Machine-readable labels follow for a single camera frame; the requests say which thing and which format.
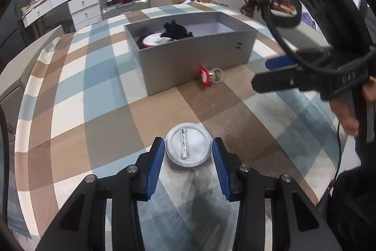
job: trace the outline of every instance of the human hand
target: human hand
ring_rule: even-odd
[[[371,77],[371,80],[363,85],[363,95],[366,101],[376,101],[376,79]],[[359,121],[350,116],[347,104],[339,100],[332,100],[329,102],[330,108],[337,116],[343,129],[346,133],[352,136],[358,136]]]

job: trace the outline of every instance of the checkered tablecloth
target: checkered tablecloth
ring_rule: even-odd
[[[191,81],[148,97],[130,53],[124,25],[140,20],[221,11],[258,30],[249,63],[203,88]],[[32,71],[19,114],[16,189],[29,237],[38,243],[58,210],[87,174],[116,174],[183,122],[202,124],[260,173],[289,173],[314,204],[338,160],[327,103],[314,92],[257,94],[255,72],[283,54],[259,23],[214,4],[179,4],[126,13],[50,43]],[[238,203],[221,193],[210,157],[182,169],[164,159],[156,193],[139,203],[147,250],[230,250]],[[106,244],[110,248],[110,212]],[[270,247],[270,211],[266,210]]]

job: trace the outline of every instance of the gray box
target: gray box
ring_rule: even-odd
[[[165,32],[167,22],[183,25],[194,37],[139,49],[145,32]],[[125,26],[135,65],[148,95],[200,77],[200,67],[227,69],[247,63],[257,30],[222,12],[190,13]]]

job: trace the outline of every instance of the black cable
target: black cable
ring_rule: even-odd
[[[329,69],[329,68],[323,68],[323,67],[313,65],[310,62],[303,59],[302,57],[300,57],[297,53],[292,51],[290,47],[286,44],[282,36],[279,34],[279,31],[277,30],[277,27],[273,21],[270,0],[262,0],[260,6],[261,6],[262,17],[264,18],[270,32],[276,39],[277,43],[282,47],[282,49],[286,52],[286,54],[289,55],[294,61],[296,61],[298,64],[300,64],[304,68],[309,69],[313,72],[327,75],[327,76],[341,76],[345,73],[349,73],[360,68],[362,65],[364,65],[364,63],[368,62],[371,58],[373,58],[376,55],[376,48],[374,48],[372,45],[372,47],[370,46],[370,51],[365,56],[359,57],[356,60],[348,63],[347,65],[345,65],[344,68]]]
[[[317,206],[319,206],[321,204],[321,201],[324,201],[325,198],[330,193],[330,190],[333,188],[334,183],[337,180],[338,172],[340,171],[340,166],[341,166],[341,162],[342,162],[342,146],[341,146],[341,138],[340,138],[340,125],[341,125],[340,122],[338,122],[338,126],[337,126],[337,141],[338,141],[339,157],[338,157],[337,170],[335,171],[333,180],[329,183],[328,188],[326,189],[324,195],[321,197],[321,199],[318,202]]]
[[[8,126],[6,124],[3,108],[0,105],[0,128],[3,137],[3,157],[4,157],[4,176],[3,176],[3,207],[2,216],[5,224],[8,224],[8,189],[9,189],[9,139]]]
[[[8,39],[19,29],[20,27],[18,26],[15,30],[12,31],[12,33],[10,35],[8,35],[6,37],[5,40],[3,40],[3,42],[1,43],[0,45],[0,50],[3,48],[3,46],[5,45],[6,41],[8,41]]]

